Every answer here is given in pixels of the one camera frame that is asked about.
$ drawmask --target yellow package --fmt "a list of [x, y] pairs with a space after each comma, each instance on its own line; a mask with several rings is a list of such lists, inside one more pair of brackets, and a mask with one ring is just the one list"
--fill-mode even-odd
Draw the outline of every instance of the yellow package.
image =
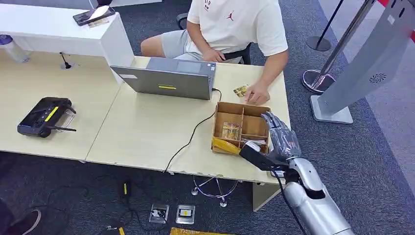
[[235, 145], [224, 140], [218, 139], [216, 137], [212, 138], [212, 145], [233, 154], [239, 154], [239, 152], [241, 151], [241, 149], [236, 147]]
[[192, 231], [192, 230], [187, 230], [187, 229], [171, 228], [170, 235], [226, 235], [226, 234], [215, 234], [215, 233]]

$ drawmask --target robotic arm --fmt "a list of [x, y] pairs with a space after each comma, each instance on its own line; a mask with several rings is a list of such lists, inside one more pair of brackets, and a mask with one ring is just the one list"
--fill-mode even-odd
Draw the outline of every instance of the robotic arm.
[[262, 117], [269, 126], [273, 149], [265, 155], [249, 142], [239, 155], [261, 170], [285, 171], [283, 197], [289, 206], [297, 209], [312, 235], [354, 235], [316, 169], [307, 159], [301, 158], [296, 133], [270, 112]]

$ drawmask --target gray shorts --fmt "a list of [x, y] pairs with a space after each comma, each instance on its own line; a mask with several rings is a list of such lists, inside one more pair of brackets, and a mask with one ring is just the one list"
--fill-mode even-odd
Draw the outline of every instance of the gray shorts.
[[[166, 58], [181, 60], [203, 60], [203, 56], [196, 52], [186, 52], [186, 45], [189, 39], [187, 30], [177, 30], [161, 35], [161, 45]], [[224, 61], [237, 64], [241, 58]]]

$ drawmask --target power socket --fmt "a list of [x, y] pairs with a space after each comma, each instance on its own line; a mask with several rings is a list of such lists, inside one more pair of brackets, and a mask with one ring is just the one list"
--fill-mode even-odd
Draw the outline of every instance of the power socket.
[[148, 219], [151, 223], [165, 224], [168, 218], [169, 205], [153, 204]]

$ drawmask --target wooden box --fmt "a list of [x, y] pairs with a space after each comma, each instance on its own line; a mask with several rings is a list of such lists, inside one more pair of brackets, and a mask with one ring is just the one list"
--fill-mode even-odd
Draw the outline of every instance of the wooden box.
[[[268, 152], [269, 129], [261, 114], [271, 111], [268, 107], [260, 107], [246, 104], [219, 102], [215, 111], [215, 126], [213, 136], [225, 140], [238, 148], [245, 144], [242, 139], [264, 140], [266, 144], [260, 145], [261, 152]], [[239, 124], [239, 134], [235, 140], [222, 138], [225, 122]], [[213, 152], [229, 153], [215, 146], [211, 146]]]

